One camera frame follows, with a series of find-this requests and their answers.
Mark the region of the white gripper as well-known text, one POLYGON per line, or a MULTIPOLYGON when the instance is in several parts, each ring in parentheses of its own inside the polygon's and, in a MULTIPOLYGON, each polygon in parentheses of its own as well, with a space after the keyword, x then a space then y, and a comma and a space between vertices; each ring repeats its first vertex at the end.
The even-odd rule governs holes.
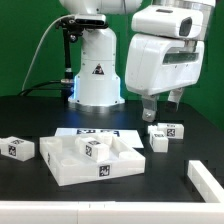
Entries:
POLYGON ((156 94, 170 91, 165 109, 176 112, 184 89, 200 76, 204 42, 136 34, 129 46, 125 84, 142 97, 142 119, 153 122, 157 112, 156 94))

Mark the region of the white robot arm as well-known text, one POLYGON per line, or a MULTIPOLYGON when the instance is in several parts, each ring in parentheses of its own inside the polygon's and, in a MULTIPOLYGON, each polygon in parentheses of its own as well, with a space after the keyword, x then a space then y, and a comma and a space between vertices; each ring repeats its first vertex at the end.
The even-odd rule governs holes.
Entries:
POLYGON ((216 0, 59 0, 69 12, 72 39, 82 39, 81 69, 74 78, 69 103, 104 112, 122 105, 115 72, 116 35, 108 14, 132 14, 132 37, 126 62, 126 88, 142 97, 142 119, 155 119, 157 100, 167 92, 176 110, 183 89, 195 84, 204 56, 204 39, 216 0))

